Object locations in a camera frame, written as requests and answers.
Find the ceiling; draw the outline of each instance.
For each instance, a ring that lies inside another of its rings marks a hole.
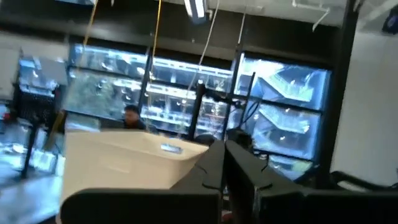
[[[184,4],[184,0],[163,0],[174,4]],[[217,0],[207,0],[209,7],[214,9]],[[282,19],[316,23],[325,11],[330,13],[320,22],[329,26],[340,26],[343,22],[346,0],[295,0],[299,5],[308,7],[293,7],[294,0],[220,0],[220,9],[233,12],[246,12],[257,16],[269,16]],[[389,10],[398,4],[398,0],[365,0],[359,15],[359,28],[380,32],[382,23]]]

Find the white wall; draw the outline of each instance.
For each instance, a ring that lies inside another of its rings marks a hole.
[[[357,32],[331,170],[398,182],[398,37]]]
[[[45,57],[48,59],[67,59],[69,53],[68,44],[60,42],[25,37],[23,35],[0,32],[0,44],[7,44],[11,47],[21,47],[24,55]]]

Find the dark hair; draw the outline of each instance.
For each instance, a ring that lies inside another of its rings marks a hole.
[[[124,110],[125,111],[133,111],[133,112],[136,112],[137,114],[139,114],[138,106],[135,106],[135,105],[127,105],[124,107]]]

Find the person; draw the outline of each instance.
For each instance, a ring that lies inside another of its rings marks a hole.
[[[138,107],[127,105],[124,108],[124,128],[145,130],[145,124],[140,120]]]

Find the yellow cable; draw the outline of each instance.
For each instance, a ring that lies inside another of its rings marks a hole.
[[[157,17],[156,17],[156,28],[155,28],[155,37],[154,37],[154,48],[152,50],[152,65],[150,66],[150,73],[149,73],[149,85],[152,84],[152,77],[150,77],[150,75],[154,74],[154,59],[155,59],[155,51],[156,51],[156,44],[157,44],[157,32],[159,30],[159,21],[160,21],[160,12],[162,9],[162,0],[159,0],[159,6],[157,7]],[[151,102],[151,97],[150,97],[150,93],[148,93],[148,101],[147,101],[147,105],[148,105],[148,109],[147,109],[147,114],[149,114],[149,108],[150,108],[150,104]],[[146,119],[146,128],[147,131],[149,130],[149,119]]]
[[[95,17],[95,13],[96,13],[96,10],[97,10],[97,3],[98,3],[98,1],[95,1],[94,6],[93,6],[93,10],[91,11],[90,20],[88,22],[85,38],[83,40],[83,51],[81,53],[81,57],[80,57],[76,72],[79,72],[79,69],[81,67],[81,62],[83,61],[83,55],[85,53],[86,45],[87,45],[88,39],[90,37],[91,27],[93,26],[93,23],[94,23],[94,17]],[[69,93],[70,89],[71,88],[69,87],[68,91],[67,91],[67,94],[65,94],[66,96],[68,96],[68,93]],[[50,132],[50,134],[49,134],[49,136],[48,136],[48,138],[46,140],[44,149],[50,149],[50,147],[52,146],[52,144],[54,142],[54,138],[55,138],[55,133],[57,133],[57,130],[60,127],[61,122],[62,122],[64,117],[65,117],[65,111],[61,108],[61,111],[58,113],[57,118],[54,121],[54,125],[52,126],[51,132]]]

